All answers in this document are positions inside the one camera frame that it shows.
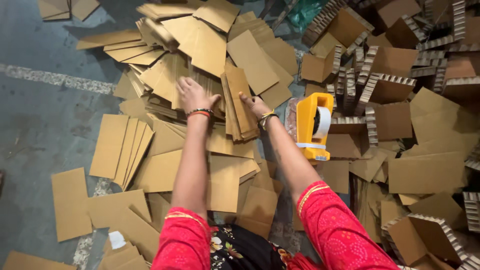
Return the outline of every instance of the concrete floor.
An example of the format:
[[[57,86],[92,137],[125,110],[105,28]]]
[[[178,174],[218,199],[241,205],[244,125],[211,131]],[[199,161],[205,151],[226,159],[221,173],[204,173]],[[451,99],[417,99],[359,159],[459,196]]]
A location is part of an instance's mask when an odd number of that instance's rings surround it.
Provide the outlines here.
[[[91,246],[91,251],[86,249],[90,256],[84,256],[86,264],[79,259],[81,252],[75,253],[82,250],[82,246],[77,249],[79,239],[58,243],[50,175],[79,167],[89,171],[102,115],[117,114],[121,102],[109,91],[124,65],[101,49],[76,51],[77,39],[135,28],[134,22],[142,16],[135,7],[142,3],[101,0],[101,6],[84,22],[76,18],[43,22],[36,1],[0,1],[0,169],[6,171],[0,197],[0,266],[14,249],[67,264],[75,262],[81,265],[79,269],[97,268],[107,230],[97,230],[91,240],[82,237],[80,245]],[[254,11],[258,15],[264,2],[235,4],[241,5],[240,13]],[[283,6],[275,6],[271,15],[278,15]],[[268,23],[275,19],[271,15],[265,18]],[[300,42],[301,34],[287,21],[275,34],[298,50],[307,50]],[[295,81],[290,90],[294,96],[302,96],[304,85]],[[282,118],[285,106],[277,109]],[[265,156],[274,159],[271,151]],[[278,178],[285,182],[281,174]],[[89,196],[105,183],[91,176],[86,180]],[[318,259],[305,235],[294,232],[289,222],[291,200],[284,191],[271,240]]]

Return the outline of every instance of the tape dispenser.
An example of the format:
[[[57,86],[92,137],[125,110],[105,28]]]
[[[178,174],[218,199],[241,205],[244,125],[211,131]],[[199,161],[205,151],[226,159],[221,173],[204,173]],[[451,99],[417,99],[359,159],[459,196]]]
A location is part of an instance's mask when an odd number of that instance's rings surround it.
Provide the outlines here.
[[[297,104],[297,146],[313,165],[330,160],[325,149],[332,120],[333,96],[313,93]]]

